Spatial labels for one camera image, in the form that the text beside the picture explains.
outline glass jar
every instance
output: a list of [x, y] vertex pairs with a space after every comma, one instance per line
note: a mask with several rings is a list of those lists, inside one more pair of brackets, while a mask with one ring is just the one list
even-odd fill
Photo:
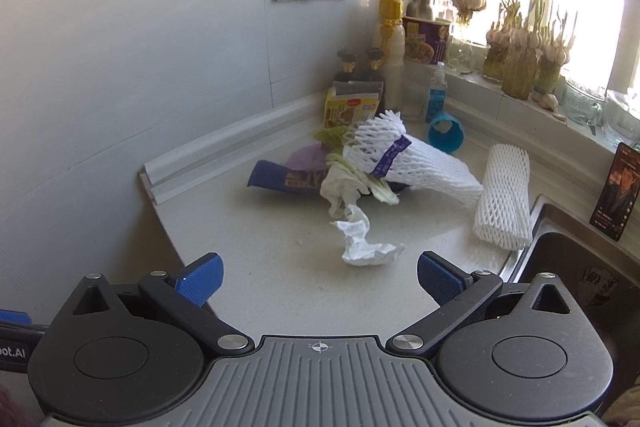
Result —
[[561, 67], [561, 64], [552, 62], [546, 58], [545, 55], [542, 55], [538, 63], [538, 70], [536, 71], [534, 89], [540, 94], [553, 92], [560, 78]]
[[567, 117], [581, 125], [597, 125], [602, 116], [604, 97], [594, 90], [566, 81], [564, 112]]
[[602, 111], [604, 137], [613, 147], [624, 142], [638, 148], [640, 142], [640, 113], [631, 107], [626, 95], [609, 89]]
[[455, 23], [447, 44], [446, 64], [459, 74], [471, 73], [474, 70], [473, 44], [466, 38], [468, 25]]
[[536, 76], [538, 58], [530, 48], [511, 45], [502, 78], [505, 94], [520, 100], [527, 100]]
[[492, 44], [486, 54], [484, 65], [482, 65], [482, 74], [489, 80], [494, 80], [498, 84], [502, 83], [504, 77], [504, 67], [507, 62], [509, 53], [508, 46], [500, 44]]

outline white countertop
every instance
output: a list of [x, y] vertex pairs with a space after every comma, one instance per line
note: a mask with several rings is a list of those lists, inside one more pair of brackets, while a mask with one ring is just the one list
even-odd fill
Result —
[[[422, 135], [420, 129], [410, 131]], [[284, 162], [311, 142], [303, 137], [262, 157]], [[467, 133], [455, 154], [480, 181], [490, 145]], [[341, 259], [343, 237], [330, 223], [328, 202], [246, 187], [254, 164], [245, 162], [156, 210], [185, 264], [209, 251], [222, 256], [224, 283], [209, 302], [221, 319], [256, 343], [266, 334], [377, 334], [384, 343], [437, 308], [417, 282], [416, 262], [424, 250], [465, 271], [497, 272], [508, 255], [473, 235], [473, 211], [432, 190], [405, 190], [396, 206], [371, 197], [361, 198], [360, 206], [371, 222], [370, 243], [402, 242], [406, 251], [389, 265], [349, 266]], [[535, 164], [529, 194], [531, 205], [544, 194], [583, 219], [595, 204], [592, 196]]]

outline white tiled wall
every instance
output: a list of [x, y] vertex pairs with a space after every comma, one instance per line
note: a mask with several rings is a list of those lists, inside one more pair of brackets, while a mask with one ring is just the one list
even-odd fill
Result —
[[0, 308], [47, 322], [84, 273], [172, 268], [138, 169], [326, 87], [335, 52], [368, 43], [366, 14], [362, 0], [0, 0]]

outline white foam net sleeve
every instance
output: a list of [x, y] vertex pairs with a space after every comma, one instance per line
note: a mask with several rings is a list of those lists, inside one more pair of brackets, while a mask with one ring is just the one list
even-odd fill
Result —
[[392, 111], [360, 124], [354, 131], [354, 143], [345, 146], [342, 155], [362, 172], [369, 173], [403, 135], [411, 144], [395, 157], [384, 176], [385, 180], [405, 183], [413, 188], [432, 188], [452, 196], [465, 206], [478, 203], [482, 185], [466, 165], [406, 134], [399, 115]]
[[489, 149], [474, 224], [480, 239], [507, 250], [531, 244], [529, 169], [526, 151], [506, 144]]

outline purple ribbon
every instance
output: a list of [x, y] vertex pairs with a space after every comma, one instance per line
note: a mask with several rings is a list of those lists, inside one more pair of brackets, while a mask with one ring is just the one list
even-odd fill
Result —
[[411, 140], [409, 140], [404, 134], [399, 137], [395, 142], [391, 144], [391, 147], [386, 150], [386, 152], [380, 158], [380, 161], [375, 166], [375, 168], [371, 171], [371, 175], [374, 178], [384, 178], [386, 173], [389, 172], [391, 165], [393, 164], [396, 156], [399, 155], [403, 150], [411, 145]]

